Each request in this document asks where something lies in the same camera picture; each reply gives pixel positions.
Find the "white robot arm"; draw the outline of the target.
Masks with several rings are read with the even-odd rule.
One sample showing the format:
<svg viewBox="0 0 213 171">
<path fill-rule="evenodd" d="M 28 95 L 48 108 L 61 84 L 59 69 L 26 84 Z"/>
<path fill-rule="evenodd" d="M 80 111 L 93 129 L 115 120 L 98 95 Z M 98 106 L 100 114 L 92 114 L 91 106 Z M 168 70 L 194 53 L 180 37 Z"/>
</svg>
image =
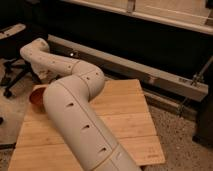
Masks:
<svg viewBox="0 0 213 171">
<path fill-rule="evenodd" d="M 141 171 L 90 106 L 105 85 L 99 67 L 50 53 L 42 38 L 23 46 L 20 54 L 26 61 L 61 76 L 45 89 L 43 104 L 84 171 Z"/>
</svg>

